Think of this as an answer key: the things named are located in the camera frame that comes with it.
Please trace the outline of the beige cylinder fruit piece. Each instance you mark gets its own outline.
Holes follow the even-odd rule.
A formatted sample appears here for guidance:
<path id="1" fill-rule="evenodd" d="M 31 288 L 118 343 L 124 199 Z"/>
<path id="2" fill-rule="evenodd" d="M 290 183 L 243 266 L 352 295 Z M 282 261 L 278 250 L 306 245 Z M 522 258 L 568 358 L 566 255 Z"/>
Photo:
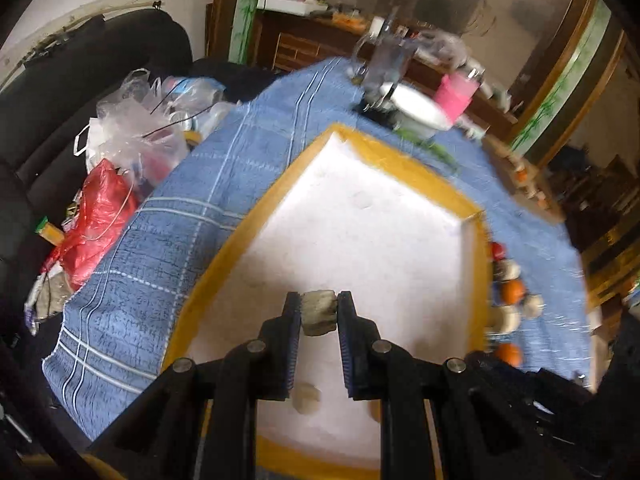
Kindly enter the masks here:
<path id="1" fill-rule="evenodd" d="M 337 296 L 333 290 L 304 292 L 300 303 L 303 332 L 319 337 L 334 332 L 337 326 Z"/>

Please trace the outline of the orange tangerine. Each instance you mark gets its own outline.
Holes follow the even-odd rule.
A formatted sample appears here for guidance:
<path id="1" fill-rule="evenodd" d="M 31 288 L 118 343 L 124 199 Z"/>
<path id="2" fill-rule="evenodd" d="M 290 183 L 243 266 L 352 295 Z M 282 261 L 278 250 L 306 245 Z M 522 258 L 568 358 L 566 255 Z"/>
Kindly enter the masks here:
<path id="1" fill-rule="evenodd" d="M 514 280 L 504 281 L 500 284 L 499 294 L 503 304 L 516 306 L 523 300 L 526 287 L 519 278 L 514 278 Z"/>
<path id="2" fill-rule="evenodd" d="M 495 348 L 494 356 L 502 362 L 513 367 L 520 367 L 523 362 L 523 355 L 520 347 L 512 342 L 503 342 Z"/>
<path id="3" fill-rule="evenodd" d="M 371 418 L 375 420 L 378 424 L 381 423 L 382 414 L 381 414 L 381 401 L 380 400 L 371 400 L 369 402 L 369 413 Z"/>

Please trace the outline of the large beige cylinder piece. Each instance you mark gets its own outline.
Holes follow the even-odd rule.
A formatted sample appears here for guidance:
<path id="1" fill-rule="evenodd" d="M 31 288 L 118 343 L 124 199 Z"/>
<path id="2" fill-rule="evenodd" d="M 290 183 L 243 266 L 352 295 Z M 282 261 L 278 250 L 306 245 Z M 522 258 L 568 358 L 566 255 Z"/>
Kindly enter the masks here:
<path id="1" fill-rule="evenodd" d="M 489 311 L 488 330 L 495 335 L 509 335 L 521 324 L 521 313 L 514 306 L 492 307 Z"/>

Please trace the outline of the beige cylinder piece right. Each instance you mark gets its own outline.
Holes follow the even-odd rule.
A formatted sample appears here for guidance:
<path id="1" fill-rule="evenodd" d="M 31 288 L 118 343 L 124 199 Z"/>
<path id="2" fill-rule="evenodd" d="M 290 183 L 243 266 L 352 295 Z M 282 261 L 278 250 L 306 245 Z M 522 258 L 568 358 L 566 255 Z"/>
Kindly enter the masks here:
<path id="1" fill-rule="evenodd" d="M 546 303 L 544 302 L 544 298 L 540 295 L 526 294 L 521 304 L 522 315 L 528 320 L 539 318 L 542 315 L 542 312 L 544 312 L 545 305 Z"/>

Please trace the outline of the yellow rimmed white foam tray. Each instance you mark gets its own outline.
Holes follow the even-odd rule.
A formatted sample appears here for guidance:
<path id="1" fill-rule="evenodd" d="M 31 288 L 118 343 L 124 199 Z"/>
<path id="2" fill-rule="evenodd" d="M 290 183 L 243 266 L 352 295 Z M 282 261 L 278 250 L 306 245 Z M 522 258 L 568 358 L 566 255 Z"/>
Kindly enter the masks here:
<path id="1" fill-rule="evenodd" d="M 435 363 L 485 345 L 491 265 L 480 207 L 397 148 L 329 126 L 235 228 L 184 303 L 166 353 L 204 363 L 256 336 L 289 292 L 352 293 L 383 338 Z M 257 408 L 257 461 L 304 479 L 374 479 L 380 429 L 349 399 L 337 333 L 302 337 L 292 398 Z"/>

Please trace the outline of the beige cylinder piece far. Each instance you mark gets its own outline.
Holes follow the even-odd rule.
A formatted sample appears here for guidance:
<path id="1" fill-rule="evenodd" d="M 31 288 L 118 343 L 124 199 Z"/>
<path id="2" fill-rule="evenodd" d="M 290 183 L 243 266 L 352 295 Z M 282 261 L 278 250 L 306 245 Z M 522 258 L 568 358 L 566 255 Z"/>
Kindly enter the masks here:
<path id="1" fill-rule="evenodd" d="M 512 259 L 502 259 L 495 263 L 495 277 L 500 282 L 517 280 L 521 272 L 521 266 Z"/>

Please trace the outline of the blue patterned tablecloth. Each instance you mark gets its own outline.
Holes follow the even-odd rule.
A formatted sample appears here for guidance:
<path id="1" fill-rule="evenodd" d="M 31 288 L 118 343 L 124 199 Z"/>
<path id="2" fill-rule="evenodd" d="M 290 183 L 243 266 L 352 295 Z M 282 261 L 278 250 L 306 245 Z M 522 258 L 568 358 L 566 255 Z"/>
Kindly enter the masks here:
<path id="1" fill-rule="evenodd" d="M 352 110 L 360 90 L 344 58 L 277 79 L 241 104 L 143 202 L 96 270 L 67 301 L 42 371 L 67 414 L 96 439 L 160 372 L 183 304 L 242 219 L 317 136 L 340 122 L 437 171 L 486 211 L 491 232 L 522 266 L 544 313 L 515 333 L 526 370 L 564 377 L 590 367 L 587 295 L 564 226 L 518 208 L 480 146 L 458 132 L 430 136 L 458 163 Z"/>

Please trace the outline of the green leafy vegetable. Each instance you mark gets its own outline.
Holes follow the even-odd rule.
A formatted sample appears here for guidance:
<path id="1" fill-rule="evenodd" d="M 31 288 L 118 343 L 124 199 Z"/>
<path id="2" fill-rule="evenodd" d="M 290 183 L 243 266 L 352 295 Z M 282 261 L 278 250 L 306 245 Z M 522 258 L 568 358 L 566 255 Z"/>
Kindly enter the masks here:
<path id="1" fill-rule="evenodd" d="M 420 148 L 422 151 L 431 153 L 440 162 L 445 164 L 451 171 L 456 172 L 458 170 L 458 163 L 448 153 L 446 148 L 437 144 L 432 138 L 422 138 L 415 131 L 407 128 L 398 128 L 394 130 L 402 140 L 410 142 L 412 145 Z"/>

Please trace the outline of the red plastic bag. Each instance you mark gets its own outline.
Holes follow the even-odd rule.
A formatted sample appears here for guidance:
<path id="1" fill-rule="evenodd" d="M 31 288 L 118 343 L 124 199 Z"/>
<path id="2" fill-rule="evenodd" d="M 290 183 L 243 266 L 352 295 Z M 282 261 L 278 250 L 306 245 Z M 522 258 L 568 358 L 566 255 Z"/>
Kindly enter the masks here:
<path id="1" fill-rule="evenodd" d="M 76 292 L 118 240 L 138 205 L 129 180 L 102 159 L 86 177 L 75 224 L 53 248 L 47 266 L 57 262 Z"/>

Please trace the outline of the black small box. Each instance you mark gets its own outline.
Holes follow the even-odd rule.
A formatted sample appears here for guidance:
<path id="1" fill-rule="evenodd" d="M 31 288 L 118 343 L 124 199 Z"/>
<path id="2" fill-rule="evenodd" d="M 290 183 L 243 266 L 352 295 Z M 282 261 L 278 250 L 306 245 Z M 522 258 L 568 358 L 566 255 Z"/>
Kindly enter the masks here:
<path id="1" fill-rule="evenodd" d="M 361 100 L 355 104 L 352 110 L 358 115 L 385 128 L 392 128 L 395 123 L 394 112 L 392 110 L 383 110 L 381 107 L 375 107 L 366 100 Z"/>

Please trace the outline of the white bowl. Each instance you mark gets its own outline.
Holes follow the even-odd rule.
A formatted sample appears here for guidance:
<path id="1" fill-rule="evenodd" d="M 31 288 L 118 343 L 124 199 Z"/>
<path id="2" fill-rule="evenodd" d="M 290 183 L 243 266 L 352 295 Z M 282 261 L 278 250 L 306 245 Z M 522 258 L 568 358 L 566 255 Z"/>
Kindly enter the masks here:
<path id="1" fill-rule="evenodd" d="M 440 106 L 421 91 L 398 84 L 390 96 L 390 111 L 397 129 L 407 129 L 429 138 L 454 125 Z"/>

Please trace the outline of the clear plastic bag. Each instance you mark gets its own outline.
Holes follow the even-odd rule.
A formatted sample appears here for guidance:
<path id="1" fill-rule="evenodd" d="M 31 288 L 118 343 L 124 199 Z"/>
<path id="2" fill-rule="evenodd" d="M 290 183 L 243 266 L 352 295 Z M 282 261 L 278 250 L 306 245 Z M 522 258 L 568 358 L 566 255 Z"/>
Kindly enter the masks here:
<path id="1" fill-rule="evenodd" d="M 88 170 L 108 160 L 133 188 L 148 194 L 234 108 L 213 78 L 153 79 L 140 68 L 96 103 L 96 114 L 75 136 L 74 155 L 85 159 Z"/>

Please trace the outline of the pink knitted cup sleeve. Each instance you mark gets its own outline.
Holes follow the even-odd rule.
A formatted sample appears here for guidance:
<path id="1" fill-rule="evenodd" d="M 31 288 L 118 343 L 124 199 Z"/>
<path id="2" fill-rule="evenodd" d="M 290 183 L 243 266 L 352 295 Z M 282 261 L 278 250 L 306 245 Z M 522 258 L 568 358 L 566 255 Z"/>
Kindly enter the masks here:
<path id="1" fill-rule="evenodd" d="M 433 99 L 450 122 L 455 122 L 469 107 L 480 83 L 461 72 L 442 76 Z"/>

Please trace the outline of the clear glass pitcher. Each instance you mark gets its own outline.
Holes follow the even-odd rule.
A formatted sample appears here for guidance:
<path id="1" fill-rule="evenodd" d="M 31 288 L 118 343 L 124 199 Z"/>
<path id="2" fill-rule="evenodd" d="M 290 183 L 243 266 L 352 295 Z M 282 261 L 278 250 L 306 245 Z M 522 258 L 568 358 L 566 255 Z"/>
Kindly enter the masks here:
<path id="1" fill-rule="evenodd" d="M 359 53 L 366 44 L 372 44 L 373 53 L 368 62 L 361 63 Z M 369 100 L 381 99 L 393 84 L 404 78 L 417 48 L 418 43 L 411 38 L 389 34 L 362 36 L 352 49 L 352 81 L 360 84 Z"/>

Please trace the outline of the black sofa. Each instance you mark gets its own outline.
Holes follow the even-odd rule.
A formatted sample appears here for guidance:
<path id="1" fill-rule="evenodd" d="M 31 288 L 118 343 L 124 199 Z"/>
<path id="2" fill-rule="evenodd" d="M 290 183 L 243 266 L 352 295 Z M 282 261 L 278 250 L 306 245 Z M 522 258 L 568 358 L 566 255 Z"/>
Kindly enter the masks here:
<path id="1" fill-rule="evenodd" d="M 268 70 L 192 58 L 186 31 L 145 9 L 92 18 L 1 93 L 1 310 L 15 311 L 46 258 L 37 222 L 54 222 L 85 179 L 74 137 L 96 103 L 137 68 L 154 76 L 212 77 L 233 102 L 254 99 L 276 78 Z"/>

